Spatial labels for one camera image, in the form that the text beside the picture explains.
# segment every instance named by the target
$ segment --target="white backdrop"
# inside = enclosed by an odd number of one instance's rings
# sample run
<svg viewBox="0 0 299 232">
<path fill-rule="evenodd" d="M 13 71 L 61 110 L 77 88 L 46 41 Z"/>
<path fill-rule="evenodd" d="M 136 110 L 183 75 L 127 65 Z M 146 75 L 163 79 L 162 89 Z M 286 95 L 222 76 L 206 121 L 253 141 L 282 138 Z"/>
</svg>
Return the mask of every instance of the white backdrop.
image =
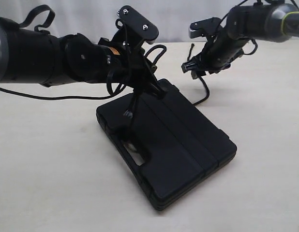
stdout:
<svg viewBox="0 0 299 232">
<path fill-rule="evenodd" d="M 83 33 L 93 41 L 112 38 L 117 10 L 131 5 L 154 23 L 159 31 L 158 42 L 190 42 L 189 25 L 212 16 L 223 17 L 240 0 L 0 0 L 0 16 L 22 22 L 28 12 L 40 4 L 48 4 L 56 18 L 52 34 L 63 36 Z"/>
</svg>

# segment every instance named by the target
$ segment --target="white tabletop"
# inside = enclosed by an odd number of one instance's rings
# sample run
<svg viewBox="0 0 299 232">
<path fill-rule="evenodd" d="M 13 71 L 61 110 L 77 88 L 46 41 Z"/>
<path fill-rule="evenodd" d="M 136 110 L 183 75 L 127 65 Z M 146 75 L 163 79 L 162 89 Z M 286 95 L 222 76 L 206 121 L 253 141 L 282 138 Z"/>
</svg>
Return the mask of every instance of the white tabletop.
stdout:
<svg viewBox="0 0 299 232">
<path fill-rule="evenodd" d="M 166 45 L 156 76 L 199 100 L 202 85 L 180 68 L 190 43 Z M 238 152 L 162 213 L 96 121 L 107 101 L 0 92 L 0 232 L 299 232 L 299 40 L 259 42 L 255 55 L 206 81 L 211 96 L 198 109 Z M 43 96 L 107 94 L 105 85 L 0 86 Z"/>
</svg>

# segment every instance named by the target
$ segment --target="plastic case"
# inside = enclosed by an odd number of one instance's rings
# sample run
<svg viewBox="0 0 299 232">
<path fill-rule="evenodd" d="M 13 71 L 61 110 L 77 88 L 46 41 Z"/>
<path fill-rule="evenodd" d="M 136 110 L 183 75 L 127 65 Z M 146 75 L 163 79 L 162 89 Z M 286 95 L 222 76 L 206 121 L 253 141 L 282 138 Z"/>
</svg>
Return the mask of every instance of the plastic case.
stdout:
<svg viewBox="0 0 299 232">
<path fill-rule="evenodd" d="M 122 141 L 130 120 L 123 116 L 132 94 L 97 108 L 97 119 L 135 175 L 150 203 L 164 210 L 229 163 L 237 147 L 167 80 L 159 101 L 142 95 L 129 140 L 145 163 L 138 166 Z"/>
</svg>

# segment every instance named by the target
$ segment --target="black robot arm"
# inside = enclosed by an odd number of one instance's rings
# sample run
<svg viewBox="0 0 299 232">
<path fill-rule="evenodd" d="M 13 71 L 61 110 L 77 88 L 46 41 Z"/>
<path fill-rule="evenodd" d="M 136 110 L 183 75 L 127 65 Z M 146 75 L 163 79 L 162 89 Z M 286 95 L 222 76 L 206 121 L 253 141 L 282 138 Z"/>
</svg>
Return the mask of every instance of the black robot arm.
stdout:
<svg viewBox="0 0 299 232">
<path fill-rule="evenodd" d="M 49 15 L 43 25 L 37 25 L 34 31 L 24 29 L 45 11 Z M 0 83 L 45 87 L 106 83 L 111 96 L 129 86 L 135 92 L 163 98 L 166 92 L 154 76 L 156 64 L 147 59 L 142 48 L 144 42 L 154 43 L 158 29 L 131 6 L 122 7 L 118 16 L 113 39 L 101 38 L 98 44 L 79 33 L 57 38 L 40 30 L 48 28 L 55 17 L 47 5 L 34 8 L 21 24 L 0 18 Z M 112 83 L 119 83 L 116 90 Z"/>
<path fill-rule="evenodd" d="M 263 4 L 258 0 L 253 6 L 233 7 L 223 19 L 210 18 L 192 23 L 190 37 L 206 37 L 203 50 L 183 63 L 184 73 L 192 71 L 194 79 L 219 73 L 231 67 L 231 63 L 243 55 L 252 55 L 257 50 L 256 40 L 282 43 L 292 36 L 299 37 L 299 8 L 296 4 L 286 4 L 284 0 L 267 0 Z M 252 41 L 253 52 L 245 54 L 243 47 Z"/>
</svg>

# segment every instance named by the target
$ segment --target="orange label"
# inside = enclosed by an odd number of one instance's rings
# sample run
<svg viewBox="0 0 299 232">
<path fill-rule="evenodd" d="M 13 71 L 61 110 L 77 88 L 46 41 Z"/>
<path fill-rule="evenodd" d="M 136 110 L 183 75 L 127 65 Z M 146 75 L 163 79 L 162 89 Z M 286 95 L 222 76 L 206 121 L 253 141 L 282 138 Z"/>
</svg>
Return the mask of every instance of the orange label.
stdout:
<svg viewBox="0 0 299 232">
<path fill-rule="evenodd" d="M 120 53 L 115 48 L 109 47 L 109 49 L 113 52 L 114 55 L 120 56 Z"/>
</svg>

